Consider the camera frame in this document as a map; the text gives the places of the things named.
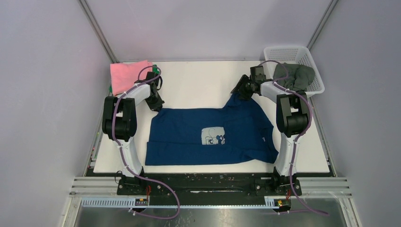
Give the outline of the blue printed t-shirt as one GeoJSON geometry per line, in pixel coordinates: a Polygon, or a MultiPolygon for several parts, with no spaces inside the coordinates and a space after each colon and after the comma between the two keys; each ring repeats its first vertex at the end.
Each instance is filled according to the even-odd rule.
{"type": "Polygon", "coordinates": [[[164,108],[152,119],[148,166],[273,164],[273,125],[253,99],[233,94],[222,108],[164,108]]]}

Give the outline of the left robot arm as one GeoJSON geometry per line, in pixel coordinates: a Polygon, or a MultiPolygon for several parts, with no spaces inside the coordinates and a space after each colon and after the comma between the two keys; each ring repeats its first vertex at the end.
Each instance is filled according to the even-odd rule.
{"type": "Polygon", "coordinates": [[[165,103],[158,93],[162,84],[161,69],[154,65],[145,79],[137,80],[117,96],[107,96],[104,101],[102,131],[113,141],[122,161],[119,187],[128,186],[135,194],[142,194],[147,187],[134,140],[138,128],[136,107],[144,101],[151,111],[159,112],[165,103]]]}

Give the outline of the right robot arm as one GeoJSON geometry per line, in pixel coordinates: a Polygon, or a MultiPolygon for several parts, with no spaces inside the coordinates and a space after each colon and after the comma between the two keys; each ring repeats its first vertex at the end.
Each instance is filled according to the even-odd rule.
{"type": "Polygon", "coordinates": [[[268,79],[262,64],[250,68],[250,75],[243,75],[232,93],[250,99],[259,94],[276,104],[276,126],[280,132],[280,150],[274,164],[270,189],[278,194],[298,196],[300,185],[296,179],[296,158],[300,141],[311,126],[312,109],[303,90],[293,91],[278,84],[278,79],[268,79]]]}

